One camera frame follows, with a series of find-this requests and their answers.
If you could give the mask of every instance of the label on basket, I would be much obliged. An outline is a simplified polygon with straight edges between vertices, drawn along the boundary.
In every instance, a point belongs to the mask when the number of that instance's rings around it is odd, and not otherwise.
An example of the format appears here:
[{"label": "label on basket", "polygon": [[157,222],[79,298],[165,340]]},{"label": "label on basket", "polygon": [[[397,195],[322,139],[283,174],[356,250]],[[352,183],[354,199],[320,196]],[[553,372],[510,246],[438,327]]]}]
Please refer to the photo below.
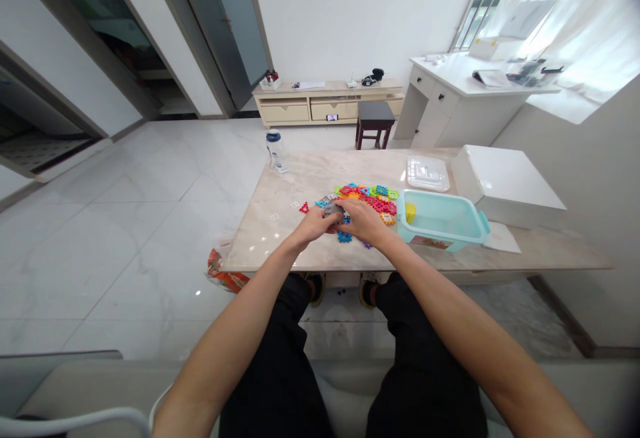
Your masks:
[{"label": "label on basket", "polygon": [[433,238],[427,238],[418,235],[414,236],[410,243],[414,245],[430,246],[431,248],[438,249],[447,249],[453,244],[452,241],[436,240]]}]

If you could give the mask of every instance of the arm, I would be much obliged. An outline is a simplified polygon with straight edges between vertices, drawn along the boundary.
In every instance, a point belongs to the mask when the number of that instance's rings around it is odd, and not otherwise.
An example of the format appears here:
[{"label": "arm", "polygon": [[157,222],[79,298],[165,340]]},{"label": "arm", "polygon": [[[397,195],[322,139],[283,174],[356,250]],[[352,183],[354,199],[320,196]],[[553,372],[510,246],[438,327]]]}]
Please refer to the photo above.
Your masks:
[{"label": "arm", "polygon": [[309,210],[200,338],[167,394],[153,426],[156,438],[208,437],[247,370],[293,262],[342,215]]},{"label": "arm", "polygon": [[380,250],[400,272],[434,330],[518,437],[585,437],[588,428],[536,362],[460,288],[389,230],[368,205],[338,202],[351,224],[336,225]]}]

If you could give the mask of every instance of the black pants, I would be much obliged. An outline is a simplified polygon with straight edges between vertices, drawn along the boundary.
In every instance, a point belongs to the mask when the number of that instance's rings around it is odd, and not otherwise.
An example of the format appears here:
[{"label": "black pants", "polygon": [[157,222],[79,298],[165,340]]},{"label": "black pants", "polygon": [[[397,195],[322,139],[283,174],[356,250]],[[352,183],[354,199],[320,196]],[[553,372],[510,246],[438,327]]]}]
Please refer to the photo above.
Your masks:
[{"label": "black pants", "polygon": [[[290,274],[265,336],[222,410],[220,436],[332,437],[298,326],[311,289]],[[369,410],[367,437],[484,437],[478,386],[438,338],[400,274],[376,292],[395,336],[395,364]]]}]

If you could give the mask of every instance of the plastic bag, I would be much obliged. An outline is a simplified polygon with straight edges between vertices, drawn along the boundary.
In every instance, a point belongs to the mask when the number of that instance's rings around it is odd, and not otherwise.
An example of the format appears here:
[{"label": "plastic bag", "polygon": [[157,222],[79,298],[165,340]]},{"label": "plastic bag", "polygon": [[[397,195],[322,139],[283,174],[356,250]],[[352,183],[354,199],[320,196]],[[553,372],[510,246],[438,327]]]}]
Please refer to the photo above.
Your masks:
[{"label": "plastic bag", "polygon": [[243,273],[220,271],[231,249],[232,239],[233,237],[218,237],[213,240],[214,248],[211,250],[207,261],[207,279],[231,293],[240,293],[240,290],[244,288],[250,278]]}]

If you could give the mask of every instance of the yellow building block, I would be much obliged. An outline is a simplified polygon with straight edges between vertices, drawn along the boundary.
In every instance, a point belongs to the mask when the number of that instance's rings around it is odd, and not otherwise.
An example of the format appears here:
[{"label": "yellow building block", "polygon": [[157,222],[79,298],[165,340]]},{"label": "yellow building block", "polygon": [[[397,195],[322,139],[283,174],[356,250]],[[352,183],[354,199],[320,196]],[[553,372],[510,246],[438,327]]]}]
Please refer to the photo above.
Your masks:
[{"label": "yellow building block", "polygon": [[405,213],[407,215],[407,223],[413,223],[415,219],[415,205],[412,203],[405,203]]}]

